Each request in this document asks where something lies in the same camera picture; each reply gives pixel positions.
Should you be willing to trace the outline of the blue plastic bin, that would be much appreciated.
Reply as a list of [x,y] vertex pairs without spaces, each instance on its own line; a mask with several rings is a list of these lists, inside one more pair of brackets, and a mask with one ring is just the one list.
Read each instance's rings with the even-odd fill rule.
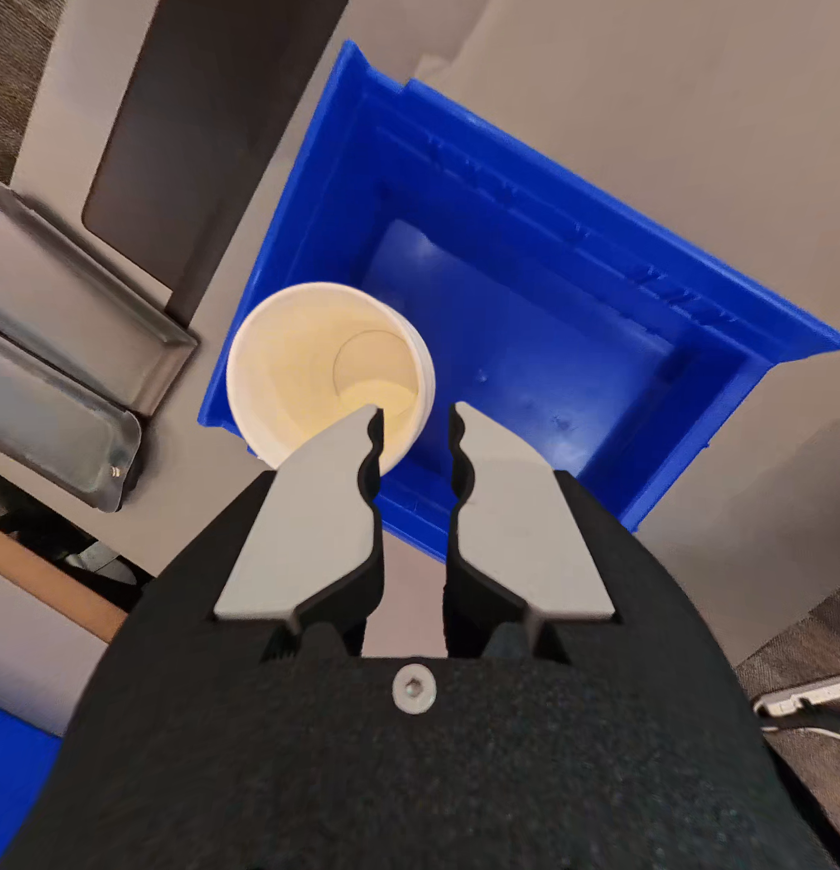
[[240,435],[227,360],[292,285],[365,291],[425,341],[430,418],[382,479],[385,529],[444,561],[465,400],[635,531],[772,367],[840,332],[345,41],[198,413]]
[[0,858],[41,793],[62,742],[0,709]]

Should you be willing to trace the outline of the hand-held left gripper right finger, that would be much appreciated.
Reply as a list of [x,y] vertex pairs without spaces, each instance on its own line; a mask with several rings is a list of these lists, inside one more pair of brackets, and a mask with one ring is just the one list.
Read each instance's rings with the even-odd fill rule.
[[465,401],[449,411],[445,581],[449,658],[532,656],[554,625],[605,624],[616,608],[549,462]]

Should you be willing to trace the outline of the nested stack of paper cups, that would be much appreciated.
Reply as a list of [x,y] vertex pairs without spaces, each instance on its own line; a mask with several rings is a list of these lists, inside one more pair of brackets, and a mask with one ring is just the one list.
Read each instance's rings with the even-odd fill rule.
[[307,282],[242,321],[226,386],[240,437],[274,470],[354,411],[382,409],[385,474],[425,429],[436,373],[426,342],[394,308],[347,285]]

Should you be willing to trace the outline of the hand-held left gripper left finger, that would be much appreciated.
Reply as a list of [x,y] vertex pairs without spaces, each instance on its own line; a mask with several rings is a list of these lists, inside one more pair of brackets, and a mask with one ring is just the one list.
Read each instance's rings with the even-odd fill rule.
[[317,625],[359,657],[382,601],[383,410],[362,406],[277,469],[215,603],[219,622],[272,622],[276,657],[309,645]]

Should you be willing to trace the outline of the wood edged grey table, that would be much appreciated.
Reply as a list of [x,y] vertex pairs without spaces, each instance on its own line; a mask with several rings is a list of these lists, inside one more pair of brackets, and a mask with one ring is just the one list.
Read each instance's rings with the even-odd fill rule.
[[3,532],[0,575],[106,644],[127,618],[120,608]]

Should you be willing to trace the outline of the white power strip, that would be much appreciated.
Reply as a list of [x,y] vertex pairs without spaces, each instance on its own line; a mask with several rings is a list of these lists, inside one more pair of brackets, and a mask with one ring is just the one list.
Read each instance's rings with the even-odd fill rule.
[[759,716],[780,719],[816,708],[840,703],[840,674],[759,696],[752,710]]

